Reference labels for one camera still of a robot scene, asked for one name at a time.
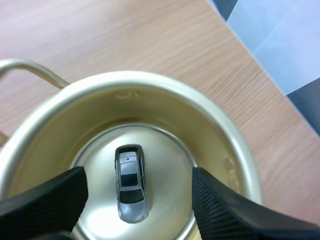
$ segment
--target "toy car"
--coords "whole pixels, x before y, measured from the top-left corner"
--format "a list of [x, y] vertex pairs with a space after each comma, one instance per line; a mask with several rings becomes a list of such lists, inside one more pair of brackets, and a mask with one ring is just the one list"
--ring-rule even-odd
[[137, 144], [118, 147], [114, 167], [119, 217], [130, 224], [141, 222], [148, 216], [142, 147]]

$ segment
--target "cup rim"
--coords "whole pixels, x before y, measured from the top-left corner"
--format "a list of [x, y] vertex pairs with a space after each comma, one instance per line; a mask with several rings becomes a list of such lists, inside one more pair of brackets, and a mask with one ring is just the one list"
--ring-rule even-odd
[[68, 103], [105, 87], [141, 85], [159, 88], [191, 103], [221, 129], [231, 145], [244, 176], [245, 195], [262, 204], [262, 191], [255, 160], [233, 121], [207, 96], [178, 80], [143, 71], [114, 71], [93, 75], [74, 82], [37, 107], [16, 130], [0, 152], [0, 199], [7, 194], [10, 182], [28, 143], [46, 122]]

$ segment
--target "gray floor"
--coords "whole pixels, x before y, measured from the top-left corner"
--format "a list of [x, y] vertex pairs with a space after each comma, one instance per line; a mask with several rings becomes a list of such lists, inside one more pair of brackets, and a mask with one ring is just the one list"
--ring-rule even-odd
[[211, 1], [320, 135], [320, 1]]

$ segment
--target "wood grain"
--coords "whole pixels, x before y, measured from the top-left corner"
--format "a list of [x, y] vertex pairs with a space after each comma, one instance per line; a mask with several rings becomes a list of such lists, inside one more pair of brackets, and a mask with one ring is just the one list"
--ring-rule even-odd
[[[69, 82], [118, 70], [181, 80], [221, 106], [255, 156], [264, 204], [320, 224], [320, 141], [204, 0], [2, 0], [0, 58], [37, 61]], [[23, 72], [0, 86], [11, 135], [58, 90]]]

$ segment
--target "black rubber pad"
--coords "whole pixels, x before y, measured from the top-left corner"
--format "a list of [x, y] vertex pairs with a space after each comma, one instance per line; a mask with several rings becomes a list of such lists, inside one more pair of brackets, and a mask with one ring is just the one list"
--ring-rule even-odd
[[192, 209], [203, 240], [319, 240], [315, 224], [258, 205], [203, 168], [192, 170]]
[[71, 232], [88, 199], [83, 167], [0, 202], [0, 239], [31, 239]]

